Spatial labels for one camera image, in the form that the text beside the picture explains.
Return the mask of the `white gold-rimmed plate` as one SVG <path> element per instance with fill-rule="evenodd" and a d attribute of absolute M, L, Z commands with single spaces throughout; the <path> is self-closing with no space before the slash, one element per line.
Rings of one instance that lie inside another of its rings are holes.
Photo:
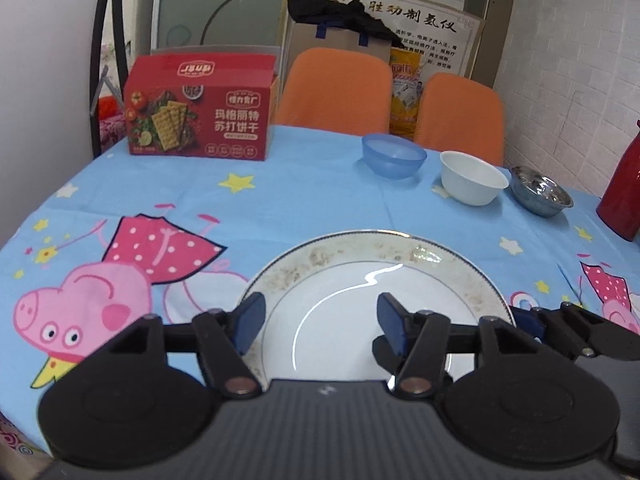
<path fill-rule="evenodd" d="M 266 300 L 266 319 L 244 356 L 258 382 L 390 380 L 372 342 L 381 336 L 383 292 L 408 311 L 434 311 L 454 324 L 483 316 L 513 320 L 502 293 L 452 249 L 387 230 L 308 240 L 272 260 L 247 286 Z"/>

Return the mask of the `left orange chair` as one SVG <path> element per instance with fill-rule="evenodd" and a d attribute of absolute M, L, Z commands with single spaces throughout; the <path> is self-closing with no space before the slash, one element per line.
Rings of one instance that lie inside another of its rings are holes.
<path fill-rule="evenodd" d="M 274 123 L 352 136 L 386 133 L 392 89 L 392 70 L 379 58 L 311 48 L 288 72 Z"/>

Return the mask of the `blue cartoon tablecloth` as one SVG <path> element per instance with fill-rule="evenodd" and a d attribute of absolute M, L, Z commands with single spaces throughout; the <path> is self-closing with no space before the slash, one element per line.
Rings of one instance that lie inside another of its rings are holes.
<path fill-rule="evenodd" d="M 363 161 L 356 136 L 279 127 L 262 162 L 134 156 L 108 150 L 34 211 L 1 252 L 1 411 L 43 445 L 37 403 L 53 373 L 86 353 L 83 344 L 32 344 L 14 325 L 17 301 L 57 289 L 104 256 L 131 261 L 129 230 L 172 223 L 224 253 L 195 278 L 152 287 L 152 309 L 181 322 L 206 304 L 225 306 L 267 262 L 332 232 L 391 229 L 434 240 L 477 264 L 509 304 L 554 308 L 573 300 L 631 330 L 639 326 L 639 246 L 597 216 L 597 199 L 574 192 L 552 218 L 524 209 L 510 192 L 474 207 L 450 197 L 440 160 L 393 181 Z"/>

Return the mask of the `black cloth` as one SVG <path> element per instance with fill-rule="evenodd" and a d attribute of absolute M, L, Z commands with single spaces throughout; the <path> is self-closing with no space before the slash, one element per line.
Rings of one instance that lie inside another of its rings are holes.
<path fill-rule="evenodd" d="M 358 0 L 341 3 L 334 0 L 288 0 L 288 15 L 295 23 L 349 30 L 358 35 L 358 46 L 367 47 L 372 39 L 402 49 L 400 37 L 379 18 L 371 16 Z"/>

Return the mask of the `yellow snack bag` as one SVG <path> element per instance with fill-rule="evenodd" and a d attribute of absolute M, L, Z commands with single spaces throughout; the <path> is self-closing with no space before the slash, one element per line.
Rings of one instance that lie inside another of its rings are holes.
<path fill-rule="evenodd" d="M 419 53 L 391 48 L 390 69 L 393 73 L 390 133 L 412 140 L 416 130 L 422 82 Z"/>

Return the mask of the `stainless steel bowl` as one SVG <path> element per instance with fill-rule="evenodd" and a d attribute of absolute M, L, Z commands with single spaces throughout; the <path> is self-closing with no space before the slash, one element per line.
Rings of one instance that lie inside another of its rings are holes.
<path fill-rule="evenodd" d="M 515 200 L 532 214 L 552 218 L 574 207 L 574 200 L 555 180 L 526 166 L 510 169 L 510 191 Z"/>

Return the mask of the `orange chair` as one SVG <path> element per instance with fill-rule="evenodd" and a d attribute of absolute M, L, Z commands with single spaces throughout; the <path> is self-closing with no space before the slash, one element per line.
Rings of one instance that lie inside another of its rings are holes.
<path fill-rule="evenodd" d="M 476 81 L 438 73 L 420 99 L 413 141 L 433 151 L 457 151 L 491 165 L 504 156 L 503 105 L 498 94 Z"/>
<path fill-rule="evenodd" d="M 311 48 L 288 72 L 274 123 L 352 136 L 386 133 L 392 89 L 392 70 L 379 58 Z"/>

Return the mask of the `red thermos jug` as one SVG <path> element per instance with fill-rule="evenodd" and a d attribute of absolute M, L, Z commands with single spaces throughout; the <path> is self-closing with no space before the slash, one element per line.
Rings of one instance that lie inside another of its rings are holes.
<path fill-rule="evenodd" d="M 640 223 L 640 133 L 620 158 L 596 213 L 619 237 L 632 242 Z"/>

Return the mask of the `white poster board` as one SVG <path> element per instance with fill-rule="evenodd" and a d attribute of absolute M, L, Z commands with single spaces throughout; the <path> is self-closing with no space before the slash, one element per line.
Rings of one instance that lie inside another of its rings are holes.
<path fill-rule="evenodd" d="M 471 75 L 484 28 L 481 18 L 427 0 L 355 1 L 393 30 L 406 50 L 421 55 L 423 80 L 434 73 Z"/>

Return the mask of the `blue plastic bowl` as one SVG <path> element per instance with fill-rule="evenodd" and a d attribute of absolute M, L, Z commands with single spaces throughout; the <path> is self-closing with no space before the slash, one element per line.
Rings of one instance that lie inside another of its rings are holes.
<path fill-rule="evenodd" d="M 371 133 L 361 139 L 362 159 L 378 176 L 404 180 L 414 176 L 427 159 L 420 145 L 388 133 Z"/>

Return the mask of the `white bowl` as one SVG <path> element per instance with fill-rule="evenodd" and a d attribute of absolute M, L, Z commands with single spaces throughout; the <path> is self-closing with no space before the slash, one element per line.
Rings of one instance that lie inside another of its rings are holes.
<path fill-rule="evenodd" d="M 483 159 L 456 151 L 439 154 L 442 186 L 458 202 L 473 206 L 489 205 L 510 180 L 496 167 Z"/>

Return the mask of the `red cracker box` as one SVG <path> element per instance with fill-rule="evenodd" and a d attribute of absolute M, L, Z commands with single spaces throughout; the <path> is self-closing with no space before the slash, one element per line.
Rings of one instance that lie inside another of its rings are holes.
<path fill-rule="evenodd" d="M 125 84 L 130 153 L 264 160 L 278 100 L 277 65 L 270 53 L 140 56 Z"/>

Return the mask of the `right orange chair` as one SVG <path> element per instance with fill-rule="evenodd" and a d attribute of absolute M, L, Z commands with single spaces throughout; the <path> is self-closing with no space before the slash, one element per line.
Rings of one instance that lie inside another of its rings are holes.
<path fill-rule="evenodd" d="M 504 156 L 503 105 L 498 94 L 476 81 L 438 73 L 420 99 L 413 141 L 433 151 L 457 151 L 491 165 Z"/>

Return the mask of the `brown cardboard box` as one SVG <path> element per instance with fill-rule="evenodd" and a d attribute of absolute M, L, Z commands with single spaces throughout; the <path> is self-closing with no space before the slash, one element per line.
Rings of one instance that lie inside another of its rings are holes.
<path fill-rule="evenodd" d="M 295 59 L 311 48 L 359 52 L 388 62 L 392 44 L 344 28 L 292 22 L 284 44 L 282 75 L 288 76 Z"/>

